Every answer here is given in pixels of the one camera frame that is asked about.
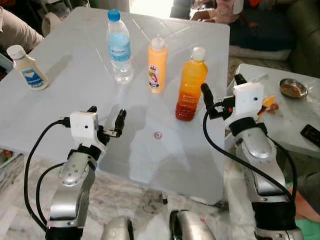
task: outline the small table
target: small table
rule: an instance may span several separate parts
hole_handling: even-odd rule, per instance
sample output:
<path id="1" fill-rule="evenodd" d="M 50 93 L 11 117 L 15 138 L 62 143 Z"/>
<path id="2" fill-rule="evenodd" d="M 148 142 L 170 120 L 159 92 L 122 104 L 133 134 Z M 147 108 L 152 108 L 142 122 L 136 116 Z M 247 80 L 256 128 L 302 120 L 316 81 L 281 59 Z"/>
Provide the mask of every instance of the small table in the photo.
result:
<path id="1" fill-rule="evenodd" d="M 260 119 L 265 123 L 268 135 L 289 151 L 320 158 L 320 148 L 300 134 L 307 124 L 320 130 L 320 79 L 249 64 L 240 64 L 238 73 L 247 81 L 267 74 L 258 81 L 264 86 L 264 96 L 275 96 L 279 105 L 275 114 L 265 113 Z M 303 83 L 308 88 L 308 95 L 300 99 L 283 96 L 279 82 L 285 78 Z"/>
<path id="2" fill-rule="evenodd" d="M 206 82 L 215 96 L 225 96 L 229 26 L 124 12 L 121 18 L 130 33 L 133 81 L 121 86 L 111 76 L 107 11 L 78 7 L 30 54 L 51 81 L 48 88 L 29 89 L 16 71 L 0 82 L 0 147 L 27 154 L 43 129 L 59 117 L 96 105 L 100 124 L 112 128 L 119 110 L 126 109 L 123 135 L 110 140 L 99 168 L 157 190 L 216 203 L 223 196 L 224 156 L 203 135 L 203 100 L 191 122 L 177 120 L 175 108 L 183 65 L 195 46 L 207 51 Z M 161 94 L 150 93 L 147 80 L 147 48 L 157 33 L 168 45 L 167 82 Z M 222 119 L 209 121 L 208 129 L 223 148 Z M 74 147 L 70 129 L 56 126 L 36 154 L 61 163 Z"/>

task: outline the white squeeze bottle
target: white squeeze bottle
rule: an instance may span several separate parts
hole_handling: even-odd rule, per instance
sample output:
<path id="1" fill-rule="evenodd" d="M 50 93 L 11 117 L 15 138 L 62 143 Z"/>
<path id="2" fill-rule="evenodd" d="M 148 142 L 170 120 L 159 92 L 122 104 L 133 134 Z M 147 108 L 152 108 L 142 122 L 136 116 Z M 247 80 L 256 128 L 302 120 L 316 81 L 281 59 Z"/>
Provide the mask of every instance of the white squeeze bottle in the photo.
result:
<path id="1" fill-rule="evenodd" d="M 113 76 L 117 83 L 130 83 L 134 77 L 131 64 L 131 49 L 129 31 L 120 19 L 116 9 L 108 11 L 107 44 L 111 57 Z"/>
<path id="2" fill-rule="evenodd" d="M 36 65 L 36 60 L 29 57 L 20 45 L 12 45 L 6 50 L 13 59 L 13 67 L 33 90 L 42 90 L 48 86 L 48 79 Z"/>

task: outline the orange juice bottle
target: orange juice bottle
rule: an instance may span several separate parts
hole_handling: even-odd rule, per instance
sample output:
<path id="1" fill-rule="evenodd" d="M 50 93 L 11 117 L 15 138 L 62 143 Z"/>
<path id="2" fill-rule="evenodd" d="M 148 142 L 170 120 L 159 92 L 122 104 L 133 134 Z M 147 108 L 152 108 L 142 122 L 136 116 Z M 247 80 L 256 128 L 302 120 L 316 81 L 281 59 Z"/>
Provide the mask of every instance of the orange juice bottle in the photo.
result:
<path id="1" fill-rule="evenodd" d="M 161 93 L 165 88 L 167 55 L 168 46 L 158 34 L 148 47 L 148 86 L 154 94 Z"/>
<path id="2" fill-rule="evenodd" d="M 206 50 L 195 47 L 191 60 L 183 66 L 179 98 L 175 108 L 175 117 L 182 121 L 191 121 L 201 96 L 201 84 L 206 80 L 208 68 L 205 64 Z"/>

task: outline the black cable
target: black cable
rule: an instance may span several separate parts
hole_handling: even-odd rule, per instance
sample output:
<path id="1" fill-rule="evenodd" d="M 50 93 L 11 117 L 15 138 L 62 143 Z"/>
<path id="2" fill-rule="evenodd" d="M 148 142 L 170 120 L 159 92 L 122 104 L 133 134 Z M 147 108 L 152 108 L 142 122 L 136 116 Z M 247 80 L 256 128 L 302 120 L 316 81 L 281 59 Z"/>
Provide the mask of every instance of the black cable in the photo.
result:
<path id="1" fill-rule="evenodd" d="M 290 154 L 288 153 L 288 151 L 281 146 L 279 143 L 277 143 L 275 140 L 273 140 L 272 138 L 270 138 L 269 136 L 267 136 L 273 143 L 274 145 L 276 145 L 286 156 L 286 158 L 289 161 L 291 170 L 292 170 L 292 198 L 295 201 L 296 200 L 296 195 L 297 195 L 297 190 L 298 190 L 298 174 L 297 174 L 297 169 L 296 169 L 296 165 L 294 163 L 294 160 L 292 159 L 292 157 L 290 156 Z"/>
<path id="2" fill-rule="evenodd" d="M 37 215 L 35 214 L 35 212 L 33 211 L 33 209 L 30 206 L 30 202 L 29 202 L 29 196 L 28 196 L 28 175 L 29 175 L 29 166 L 30 166 L 30 161 L 31 158 L 33 156 L 33 154 L 35 153 L 36 148 L 38 147 L 41 139 L 44 137 L 44 135 L 46 134 L 46 132 L 53 127 L 54 125 L 57 124 L 61 124 L 62 121 L 58 120 L 55 121 L 53 123 L 51 123 L 49 126 L 47 126 L 43 132 L 41 133 L 41 135 L 39 136 L 38 140 L 35 142 L 29 156 L 28 159 L 25 163 L 25 170 L 24 170 L 24 181 L 23 181 L 23 194 L 24 194 L 24 203 L 26 206 L 26 209 L 28 210 L 29 214 L 31 215 L 31 217 L 33 218 L 33 220 L 42 228 L 42 230 L 46 231 L 46 226 L 41 222 L 41 220 L 37 217 Z"/>
<path id="3" fill-rule="evenodd" d="M 60 166 L 62 166 L 64 164 L 64 162 L 59 163 L 57 165 L 54 165 L 52 167 L 49 167 L 47 170 L 44 171 L 44 173 L 41 174 L 41 176 L 39 177 L 38 183 L 36 184 L 36 190 L 35 190 L 35 204 L 36 204 L 36 209 L 38 211 L 38 214 L 42 220 L 42 222 L 44 223 L 44 225 L 47 225 L 47 220 L 41 210 L 41 205 L 40 205 L 40 187 L 41 187 L 41 183 L 42 180 L 44 179 L 44 177 L 46 176 L 46 174 L 48 172 L 50 172 L 51 170 L 58 168 Z"/>
<path id="4" fill-rule="evenodd" d="M 203 127 L 203 133 L 204 136 L 206 138 L 206 140 L 209 142 L 209 144 L 214 147 L 217 151 L 219 151 L 220 153 L 222 153 L 223 155 L 227 156 L 228 158 L 231 158 L 233 160 L 235 160 L 237 163 L 242 164 L 243 166 L 245 166 L 246 168 L 256 172 L 257 174 L 259 174 L 260 176 L 262 176 L 263 178 L 267 179 L 269 182 L 271 182 L 272 184 L 274 184 L 275 186 L 277 186 L 279 189 L 281 189 L 284 194 L 288 197 L 289 201 L 292 204 L 295 204 L 295 201 L 293 199 L 293 196 L 290 194 L 290 192 L 284 187 L 282 186 L 279 182 L 277 182 L 276 180 L 274 180 L 271 176 L 265 174 L 263 171 L 259 170 L 258 168 L 252 166 L 251 164 L 247 163 L 246 161 L 236 157 L 235 155 L 223 150 L 222 148 L 220 148 L 218 145 L 216 145 L 210 138 L 208 131 L 207 131 L 207 119 L 208 119 L 208 115 L 209 112 L 216 107 L 215 105 L 210 106 L 207 111 L 204 114 L 203 117 L 203 123 L 202 123 L 202 127 Z"/>

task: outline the blue label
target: blue label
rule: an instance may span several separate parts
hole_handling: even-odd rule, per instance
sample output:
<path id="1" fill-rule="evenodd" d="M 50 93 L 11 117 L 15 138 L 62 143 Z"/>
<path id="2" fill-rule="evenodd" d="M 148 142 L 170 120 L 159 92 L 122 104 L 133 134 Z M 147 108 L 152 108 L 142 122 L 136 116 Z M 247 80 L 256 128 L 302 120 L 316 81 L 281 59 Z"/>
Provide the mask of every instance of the blue label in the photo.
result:
<path id="1" fill-rule="evenodd" d="M 131 56 L 130 50 L 130 42 L 128 41 L 127 44 L 122 46 L 111 46 L 108 45 L 109 53 L 114 61 L 123 62 L 129 60 Z"/>
<path id="2" fill-rule="evenodd" d="M 32 88 L 38 88 L 44 84 L 44 80 L 32 68 L 21 72 L 26 82 Z"/>

